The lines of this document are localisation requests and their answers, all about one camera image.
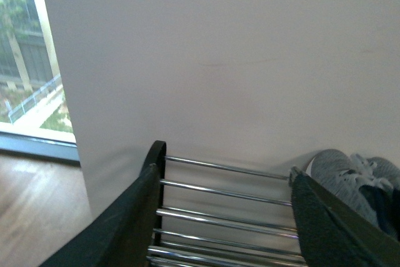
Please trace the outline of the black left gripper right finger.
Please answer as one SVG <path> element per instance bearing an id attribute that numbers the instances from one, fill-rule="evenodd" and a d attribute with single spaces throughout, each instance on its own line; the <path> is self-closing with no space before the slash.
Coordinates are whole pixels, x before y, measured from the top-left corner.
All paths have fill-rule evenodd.
<path id="1" fill-rule="evenodd" d="M 308 266 L 399 266 L 399 242 L 297 167 L 289 177 L 301 254 Z"/>

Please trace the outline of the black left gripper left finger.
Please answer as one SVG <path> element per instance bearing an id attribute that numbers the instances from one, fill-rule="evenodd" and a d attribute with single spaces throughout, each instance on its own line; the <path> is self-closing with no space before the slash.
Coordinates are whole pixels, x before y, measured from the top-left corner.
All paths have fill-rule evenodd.
<path id="1" fill-rule="evenodd" d="M 156 164 L 42 266 L 144 266 L 159 206 Z"/>

